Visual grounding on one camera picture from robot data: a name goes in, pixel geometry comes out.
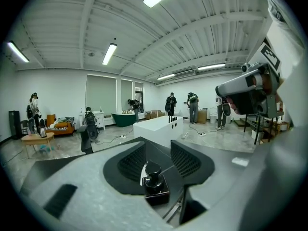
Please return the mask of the person's white shirt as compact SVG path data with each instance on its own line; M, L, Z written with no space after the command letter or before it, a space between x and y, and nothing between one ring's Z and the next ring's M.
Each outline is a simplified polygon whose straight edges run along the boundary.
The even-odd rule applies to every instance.
M293 49L290 75L277 90L294 128L270 144L265 168L243 213L240 229L262 230L279 215L289 222L304 203L303 187L308 178L308 36L285 0L268 0L269 13Z

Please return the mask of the person's right hand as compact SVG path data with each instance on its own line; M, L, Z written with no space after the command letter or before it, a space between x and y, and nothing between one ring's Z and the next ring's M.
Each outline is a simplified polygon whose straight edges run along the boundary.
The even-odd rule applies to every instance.
M262 74L262 89L269 95L272 93L272 81L269 74Z

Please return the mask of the white rectangular bathtub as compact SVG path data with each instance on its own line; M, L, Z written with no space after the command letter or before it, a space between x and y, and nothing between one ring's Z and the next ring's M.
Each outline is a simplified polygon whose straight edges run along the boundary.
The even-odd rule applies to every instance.
M159 145L170 147L171 140L183 134L183 117L168 123L168 116L162 116L133 124L134 138L143 137Z

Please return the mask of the white bin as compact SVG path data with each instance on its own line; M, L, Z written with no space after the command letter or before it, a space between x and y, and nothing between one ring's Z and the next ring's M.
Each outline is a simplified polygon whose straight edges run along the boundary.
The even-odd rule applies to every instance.
M211 124L215 124L217 122L217 109L215 107L210 108L209 110L209 119Z

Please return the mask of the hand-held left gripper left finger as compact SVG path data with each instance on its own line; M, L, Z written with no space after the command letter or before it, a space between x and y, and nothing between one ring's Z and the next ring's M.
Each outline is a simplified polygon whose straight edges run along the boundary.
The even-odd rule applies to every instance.
M138 143L83 155L66 164L21 199L51 231L173 231L141 195L121 194L103 167Z

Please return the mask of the black metal frame rack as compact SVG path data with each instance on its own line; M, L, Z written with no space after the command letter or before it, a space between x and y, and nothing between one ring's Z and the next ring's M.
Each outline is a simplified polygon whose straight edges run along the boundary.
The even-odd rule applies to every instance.
M282 116L266 118L259 115L245 115L245 118L240 120L245 123L244 132L248 127L252 129L251 137L254 139L254 145L270 142L290 128L290 122L283 121Z

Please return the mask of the wooden coffee table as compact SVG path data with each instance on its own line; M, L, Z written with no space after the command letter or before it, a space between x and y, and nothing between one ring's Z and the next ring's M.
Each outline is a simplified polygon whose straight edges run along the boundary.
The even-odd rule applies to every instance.
M54 133L47 132L46 137L41 137L39 134L28 134L21 138L22 143L24 144L27 158L30 159L27 146L32 146L35 150L35 145L47 145L50 149L50 153L52 154L52 146L51 141L54 140Z

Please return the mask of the small black object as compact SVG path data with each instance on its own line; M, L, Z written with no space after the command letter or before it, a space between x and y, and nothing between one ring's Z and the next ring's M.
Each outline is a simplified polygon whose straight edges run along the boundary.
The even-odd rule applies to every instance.
M146 176L142 178L144 196L151 206L164 205L169 202L170 190L159 164L148 161L145 166Z

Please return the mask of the ceiling air conditioner unit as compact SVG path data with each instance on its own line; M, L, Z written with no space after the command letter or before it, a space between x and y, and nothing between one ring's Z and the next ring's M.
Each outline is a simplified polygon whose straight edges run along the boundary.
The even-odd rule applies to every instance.
M190 76L195 76L196 75L196 70L195 69L190 69L187 71L179 72L174 75L174 78L185 78L185 77L190 77Z

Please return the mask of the striped blanket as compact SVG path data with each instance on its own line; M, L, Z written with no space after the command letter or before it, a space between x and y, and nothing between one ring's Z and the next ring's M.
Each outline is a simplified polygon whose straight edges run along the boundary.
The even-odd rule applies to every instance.
M75 118L73 116L57 118L54 122L56 129L75 128Z

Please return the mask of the open cardboard boxes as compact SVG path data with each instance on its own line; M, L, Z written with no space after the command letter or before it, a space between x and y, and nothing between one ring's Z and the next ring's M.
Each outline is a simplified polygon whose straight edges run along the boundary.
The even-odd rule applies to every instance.
M160 110L151 110L151 111L146 111L145 112L145 119L149 120L149 119L154 119L154 118L158 118L158 117L162 117L165 116L166 113L162 112Z

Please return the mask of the narrow grey roller blind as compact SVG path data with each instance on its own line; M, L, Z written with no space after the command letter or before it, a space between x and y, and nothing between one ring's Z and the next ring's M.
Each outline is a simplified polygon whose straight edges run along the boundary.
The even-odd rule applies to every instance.
M122 79L121 80L121 106L122 111L128 110L130 105L128 99L132 99L132 81Z
M143 84L135 82L135 99L143 103Z

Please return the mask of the dark green bathtub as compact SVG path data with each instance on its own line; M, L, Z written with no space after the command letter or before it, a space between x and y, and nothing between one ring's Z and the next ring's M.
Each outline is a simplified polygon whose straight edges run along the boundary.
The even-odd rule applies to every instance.
M118 127L127 127L133 125L136 121L136 116L134 114L112 113L112 118Z

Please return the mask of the tall cardboard box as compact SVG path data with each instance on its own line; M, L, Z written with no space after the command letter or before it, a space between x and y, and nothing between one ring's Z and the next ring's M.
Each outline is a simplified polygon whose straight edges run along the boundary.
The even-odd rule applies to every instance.
M198 110L197 123L205 124L207 122L207 109Z

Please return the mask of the black sink vanity cabinet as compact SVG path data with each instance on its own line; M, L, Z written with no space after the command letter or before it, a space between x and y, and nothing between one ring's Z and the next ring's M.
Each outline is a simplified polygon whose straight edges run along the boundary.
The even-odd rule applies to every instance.
M154 148L154 149L158 148L160 151L164 151L166 154L169 154L168 148L160 146L160 145L158 145L154 142L150 142L150 141L148 141L144 138L133 139L133 140L127 141L127 142L122 143L122 144L130 144L130 143L134 143L134 142L137 142L137 143L144 142L145 144L149 145L151 148ZM113 147L106 148L104 150L115 148L115 147L122 145L122 144L118 144L118 145L115 145ZM74 160L74 159L81 157L83 155L72 156L72 157L69 157L68 159ZM25 181L22 185L20 193L24 194L24 195L27 195L28 193L30 193L33 190L34 187L36 187L37 185L42 183L44 180L46 180L48 177L50 177L53 173L55 173L57 170L59 170L61 167L63 167L66 164L65 159L66 158L36 161L34 163L34 165L32 166L30 172L28 173L28 175L27 175L27 177L26 177L26 179L25 179ZM159 216L165 217L166 215L168 215L169 212L171 211L171 209L175 206L176 202L178 202L178 200L183 198L184 188L183 188L182 179L179 176L176 176L174 178L174 180L175 181L172 184L169 185L169 188L170 188L169 203L161 205L161 206L157 205L154 208L152 208Z

